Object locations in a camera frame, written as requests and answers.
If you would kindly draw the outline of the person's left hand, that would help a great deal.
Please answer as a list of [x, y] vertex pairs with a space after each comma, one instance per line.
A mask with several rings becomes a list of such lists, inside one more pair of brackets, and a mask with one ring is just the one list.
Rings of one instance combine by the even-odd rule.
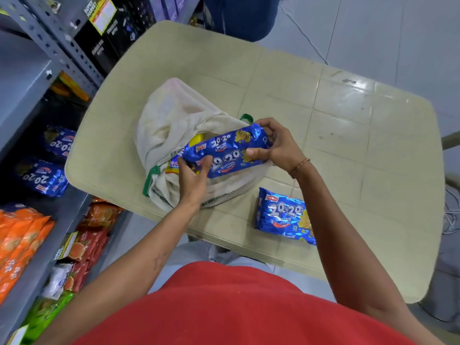
[[192, 209], [195, 213], [201, 207], [201, 201], [207, 194], [208, 173], [196, 174], [182, 159], [179, 164], [179, 205]]

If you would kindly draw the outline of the person's right hand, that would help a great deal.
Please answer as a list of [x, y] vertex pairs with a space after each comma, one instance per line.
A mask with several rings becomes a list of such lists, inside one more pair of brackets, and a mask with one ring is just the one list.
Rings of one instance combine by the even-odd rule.
[[254, 160], [271, 161], [277, 167], [286, 171], [292, 178], [299, 167], [309, 159], [303, 154], [292, 137], [290, 131], [274, 118], [259, 119], [255, 122], [265, 130], [272, 142], [271, 158], [252, 158]]

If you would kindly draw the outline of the blue biscuit packet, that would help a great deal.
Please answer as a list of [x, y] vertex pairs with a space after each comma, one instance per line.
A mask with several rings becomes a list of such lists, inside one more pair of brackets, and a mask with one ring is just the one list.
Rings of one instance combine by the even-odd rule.
[[22, 159], [13, 172], [28, 189], [48, 197], [61, 197], [69, 185], [63, 166], [37, 158]]
[[253, 227], [259, 231], [316, 245], [302, 200], [259, 188]]
[[76, 134], [76, 131], [68, 128], [48, 125], [43, 132], [44, 149], [61, 159], [67, 159]]
[[212, 156], [213, 163], [207, 177], [213, 179], [265, 163], [264, 160], [251, 158], [246, 150], [248, 148], [269, 149], [271, 146], [272, 142], [264, 128], [252, 124], [188, 146], [182, 158], [196, 173], [199, 173], [204, 158]]

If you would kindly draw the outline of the person's right forearm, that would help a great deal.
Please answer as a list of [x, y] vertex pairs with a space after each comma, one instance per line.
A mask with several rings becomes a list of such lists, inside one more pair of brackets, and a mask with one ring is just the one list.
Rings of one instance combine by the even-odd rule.
[[407, 307], [397, 286], [350, 223], [310, 161], [295, 173], [336, 301], [418, 345], [444, 345]]

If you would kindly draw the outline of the person's left forearm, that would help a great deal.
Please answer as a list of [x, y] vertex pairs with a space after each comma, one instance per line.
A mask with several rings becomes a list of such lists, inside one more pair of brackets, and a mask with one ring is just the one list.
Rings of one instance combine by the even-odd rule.
[[34, 345], [70, 345], [147, 295], [200, 206], [200, 200], [181, 199], [145, 237], [84, 287]]

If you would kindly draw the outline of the yellow and blue packet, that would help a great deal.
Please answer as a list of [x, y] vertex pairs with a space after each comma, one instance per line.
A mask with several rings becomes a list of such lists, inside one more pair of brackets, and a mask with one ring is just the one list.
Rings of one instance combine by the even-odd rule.
[[167, 164], [165, 174], [179, 174], [179, 164], [178, 164], [178, 159], [180, 159], [180, 155], [176, 155], [170, 159], [170, 161]]

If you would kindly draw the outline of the white cloth bag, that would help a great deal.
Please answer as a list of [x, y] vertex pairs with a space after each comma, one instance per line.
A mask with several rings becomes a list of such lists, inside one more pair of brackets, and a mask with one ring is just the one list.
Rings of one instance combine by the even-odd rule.
[[[149, 97], [140, 116], [135, 145], [147, 173], [143, 195], [165, 212], [179, 202], [179, 174], [165, 174], [170, 159], [182, 156], [196, 134], [204, 140], [249, 124], [210, 103], [177, 78], [167, 80]], [[240, 196], [257, 185], [273, 165], [271, 161], [207, 181], [201, 207], [213, 207]]]

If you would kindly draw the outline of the grey trousers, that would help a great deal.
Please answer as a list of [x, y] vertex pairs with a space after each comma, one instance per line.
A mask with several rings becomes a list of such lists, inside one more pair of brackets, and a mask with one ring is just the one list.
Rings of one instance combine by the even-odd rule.
[[222, 247], [206, 241], [198, 240], [179, 243], [172, 251], [158, 278], [153, 283], [149, 293], [157, 291], [181, 267], [194, 262], [213, 262], [218, 265], [246, 266], [263, 270], [277, 275], [298, 287], [302, 292], [316, 297], [336, 302], [328, 282], [293, 272], [272, 264], [239, 255], [234, 251], [224, 252]]

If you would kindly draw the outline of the pile of dark orange packets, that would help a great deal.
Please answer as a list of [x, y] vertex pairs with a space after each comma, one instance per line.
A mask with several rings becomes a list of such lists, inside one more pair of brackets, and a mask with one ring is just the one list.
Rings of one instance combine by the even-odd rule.
[[90, 230], [111, 230], [116, 222], [118, 215], [123, 211], [106, 200], [99, 197], [93, 197], [91, 204], [80, 221], [78, 228]]

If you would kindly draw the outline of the red shirt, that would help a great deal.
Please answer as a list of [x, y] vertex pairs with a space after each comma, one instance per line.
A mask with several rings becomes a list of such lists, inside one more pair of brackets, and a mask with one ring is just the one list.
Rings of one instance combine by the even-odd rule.
[[245, 266], [195, 262], [72, 345], [415, 345], [364, 314]]

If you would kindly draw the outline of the row of purple boxes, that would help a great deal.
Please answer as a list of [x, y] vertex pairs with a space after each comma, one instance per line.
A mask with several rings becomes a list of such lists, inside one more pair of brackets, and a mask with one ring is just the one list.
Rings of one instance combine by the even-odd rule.
[[186, 0], [147, 0], [154, 22], [164, 20], [185, 23]]

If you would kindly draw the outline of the row of black boxes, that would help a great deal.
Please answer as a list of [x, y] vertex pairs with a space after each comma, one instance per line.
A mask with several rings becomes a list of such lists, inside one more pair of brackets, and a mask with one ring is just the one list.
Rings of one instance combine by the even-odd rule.
[[155, 20], [148, 0], [87, 0], [83, 12], [87, 22], [76, 41], [102, 77]]

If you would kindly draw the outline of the white packet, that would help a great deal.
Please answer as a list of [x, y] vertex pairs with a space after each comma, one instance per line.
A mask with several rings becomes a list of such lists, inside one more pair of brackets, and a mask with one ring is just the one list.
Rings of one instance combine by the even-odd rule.
[[64, 291], [64, 285], [72, 270], [73, 264], [60, 263], [52, 268], [47, 284], [44, 286], [41, 296], [43, 298], [58, 300]]

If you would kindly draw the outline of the row of orange biscuit packets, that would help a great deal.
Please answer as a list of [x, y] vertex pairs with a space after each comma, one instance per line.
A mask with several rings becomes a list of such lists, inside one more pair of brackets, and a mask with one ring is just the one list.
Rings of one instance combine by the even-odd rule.
[[0, 305], [55, 226], [51, 216], [20, 203], [0, 207]]

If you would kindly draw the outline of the pile of green packets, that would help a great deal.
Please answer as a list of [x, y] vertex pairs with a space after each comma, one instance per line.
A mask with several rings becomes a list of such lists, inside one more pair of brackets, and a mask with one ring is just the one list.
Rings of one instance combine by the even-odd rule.
[[74, 295], [64, 291], [57, 300], [38, 297], [22, 323], [22, 326], [27, 326], [27, 330], [20, 345], [32, 345]]

